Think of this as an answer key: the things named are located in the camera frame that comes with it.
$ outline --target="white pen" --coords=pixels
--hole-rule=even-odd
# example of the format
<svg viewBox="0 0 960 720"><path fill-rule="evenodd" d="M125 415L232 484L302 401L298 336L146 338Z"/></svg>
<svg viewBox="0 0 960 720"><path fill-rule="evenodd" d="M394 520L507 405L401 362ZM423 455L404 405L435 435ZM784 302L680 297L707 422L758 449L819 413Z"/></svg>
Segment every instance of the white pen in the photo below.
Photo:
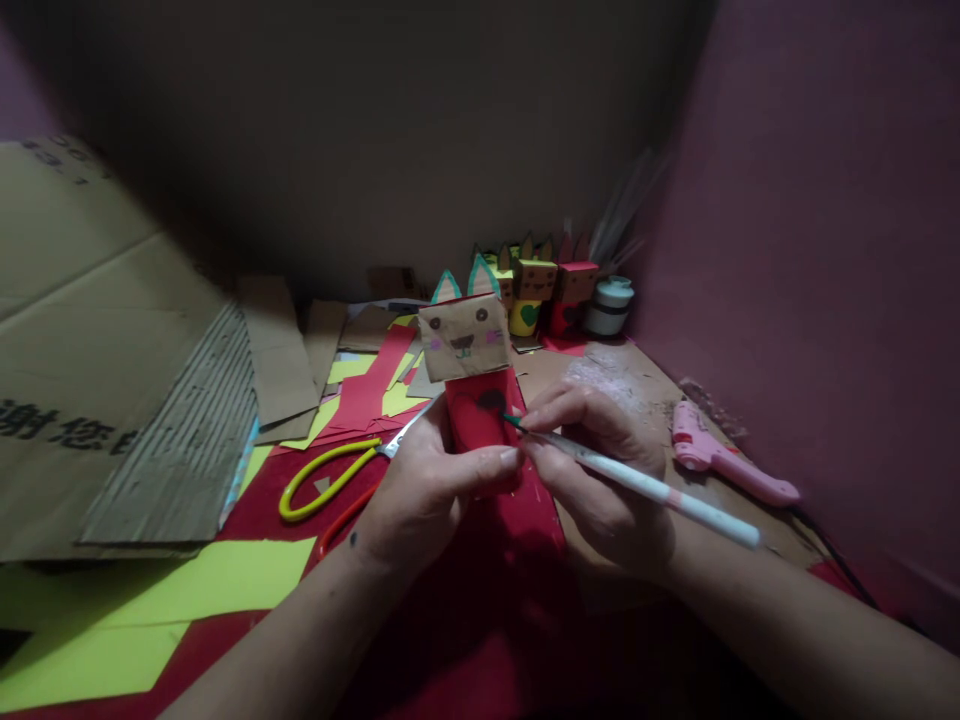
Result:
<svg viewBox="0 0 960 720"><path fill-rule="evenodd" d="M760 531L749 523L735 518L723 510L707 505L702 500L682 493L656 478L652 478L629 465L624 465L583 445L568 440L558 433L534 433L520 427L520 418L504 414L503 418L514 427L534 437L550 443L566 453L584 467L613 480L639 495L688 517L716 533L730 538L735 543L750 550L756 550L760 543Z"/></svg>

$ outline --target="small jar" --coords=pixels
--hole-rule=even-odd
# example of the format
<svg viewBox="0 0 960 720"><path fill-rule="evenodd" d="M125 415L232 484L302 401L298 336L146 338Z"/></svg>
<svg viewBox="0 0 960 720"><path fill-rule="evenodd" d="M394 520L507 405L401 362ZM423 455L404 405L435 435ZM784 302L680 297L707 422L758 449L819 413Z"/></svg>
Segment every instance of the small jar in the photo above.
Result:
<svg viewBox="0 0 960 720"><path fill-rule="evenodd" d="M619 275L611 275L597 283L593 299L587 308L587 317L583 329L595 337L613 337L623 330L627 319L627 305L633 298L630 280Z"/></svg>

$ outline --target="hand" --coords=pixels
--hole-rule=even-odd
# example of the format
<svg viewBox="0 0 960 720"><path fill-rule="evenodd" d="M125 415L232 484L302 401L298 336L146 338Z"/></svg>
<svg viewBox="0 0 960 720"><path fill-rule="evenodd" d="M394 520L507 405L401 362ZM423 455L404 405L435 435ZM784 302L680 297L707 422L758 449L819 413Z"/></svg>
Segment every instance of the hand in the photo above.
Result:
<svg viewBox="0 0 960 720"><path fill-rule="evenodd" d="M521 425L533 432L562 427L574 442L663 480L659 443L640 434L624 412L602 392L569 380L530 403ZM523 448L540 479L601 555L639 577L663 581L673 555L673 519L659 505L586 470L573 458L532 435Z"/></svg>
<svg viewBox="0 0 960 720"><path fill-rule="evenodd" d="M407 431L387 474L348 542L363 559L414 576L439 557L471 496L523 464L506 445L451 455L446 398L441 396Z"/></svg>

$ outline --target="green heart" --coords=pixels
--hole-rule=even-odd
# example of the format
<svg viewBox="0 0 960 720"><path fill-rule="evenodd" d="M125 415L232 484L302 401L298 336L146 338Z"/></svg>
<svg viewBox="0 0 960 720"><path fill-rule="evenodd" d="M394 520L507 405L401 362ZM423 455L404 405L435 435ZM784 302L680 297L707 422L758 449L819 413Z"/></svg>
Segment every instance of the green heart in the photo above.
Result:
<svg viewBox="0 0 960 720"><path fill-rule="evenodd" d="M540 316L539 305L524 305L520 308L520 319L527 327L533 327L537 324L537 318Z"/></svg>

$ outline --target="pink glue gun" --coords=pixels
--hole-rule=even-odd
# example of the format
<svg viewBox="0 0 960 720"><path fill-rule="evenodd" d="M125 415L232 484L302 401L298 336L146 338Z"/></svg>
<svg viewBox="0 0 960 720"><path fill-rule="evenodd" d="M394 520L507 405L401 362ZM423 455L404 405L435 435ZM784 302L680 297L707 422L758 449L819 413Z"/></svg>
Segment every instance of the pink glue gun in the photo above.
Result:
<svg viewBox="0 0 960 720"><path fill-rule="evenodd" d="M790 507L800 502L800 493L793 485L770 477L721 445L689 400L678 402L673 411L673 449L687 470L702 472L712 467L767 505Z"/></svg>

